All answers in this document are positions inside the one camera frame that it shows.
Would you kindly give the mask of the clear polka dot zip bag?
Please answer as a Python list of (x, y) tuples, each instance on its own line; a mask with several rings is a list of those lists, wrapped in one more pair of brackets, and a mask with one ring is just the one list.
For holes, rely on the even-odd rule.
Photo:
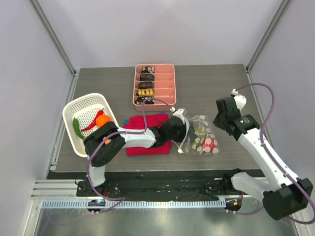
[[(192, 118), (185, 118), (189, 122), (189, 130), (187, 133), (187, 136), (183, 142), (181, 142), (178, 147), (178, 153), (179, 154), (189, 154), (189, 155), (215, 155), (213, 153), (204, 153), (202, 151), (202, 144), (204, 140), (208, 137), (211, 137), (215, 140), (217, 140), (216, 135), (214, 133), (214, 129), (212, 127), (212, 123), (210, 122), (210, 119), (206, 115), (195, 115)], [(204, 137), (198, 137), (194, 133), (194, 127), (205, 127), (205, 136)]]

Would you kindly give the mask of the fake orange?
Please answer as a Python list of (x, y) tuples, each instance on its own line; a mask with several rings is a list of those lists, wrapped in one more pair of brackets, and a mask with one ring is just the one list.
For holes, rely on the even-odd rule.
[(99, 115), (97, 118), (96, 118), (96, 125), (98, 127), (102, 127), (104, 124), (106, 124), (107, 122), (110, 122), (111, 119), (109, 116), (105, 115), (105, 114), (102, 114), (102, 115)]

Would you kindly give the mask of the fake red chili pepper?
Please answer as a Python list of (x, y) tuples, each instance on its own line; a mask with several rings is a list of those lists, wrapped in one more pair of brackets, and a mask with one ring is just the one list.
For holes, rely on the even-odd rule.
[(103, 115), (103, 114), (104, 114), (103, 109), (99, 110), (99, 111), (97, 112), (95, 118), (93, 119), (93, 121), (92, 121), (87, 127), (81, 129), (81, 131), (91, 130), (93, 127), (95, 127), (95, 126), (96, 126), (96, 119), (97, 119), (99, 116)]

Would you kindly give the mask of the fake green pepper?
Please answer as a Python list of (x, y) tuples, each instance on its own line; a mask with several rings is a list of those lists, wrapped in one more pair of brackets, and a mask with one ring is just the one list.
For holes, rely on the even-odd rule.
[(81, 140), (84, 140), (84, 136), (82, 135), (81, 133), (81, 130), (80, 130), (80, 127), (79, 127), (79, 120), (77, 118), (74, 118), (73, 121), (72, 121), (72, 126), (73, 126), (73, 129), (75, 131), (75, 134), (81, 139)]

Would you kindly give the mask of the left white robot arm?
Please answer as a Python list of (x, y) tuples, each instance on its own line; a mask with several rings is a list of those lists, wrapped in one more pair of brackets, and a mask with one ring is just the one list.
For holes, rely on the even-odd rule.
[(185, 117), (171, 116), (161, 126), (142, 130), (125, 129), (112, 121), (83, 140), (88, 155), (88, 191), (100, 196), (105, 189), (105, 166), (124, 148), (159, 148), (169, 141), (181, 143), (190, 128)]

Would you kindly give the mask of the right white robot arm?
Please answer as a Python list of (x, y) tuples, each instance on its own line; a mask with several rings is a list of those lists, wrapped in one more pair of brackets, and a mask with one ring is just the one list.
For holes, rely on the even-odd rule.
[(245, 104), (242, 95), (217, 99), (218, 113), (213, 124), (233, 136), (251, 154), (267, 182), (234, 169), (223, 175), (222, 188), (227, 194), (240, 191), (251, 195), (262, 203), (271, 218), (280, 220), (308, 206), (313, 184), (308, 178), (301, 179), (280, 159), (253, 116), (241, 115)]

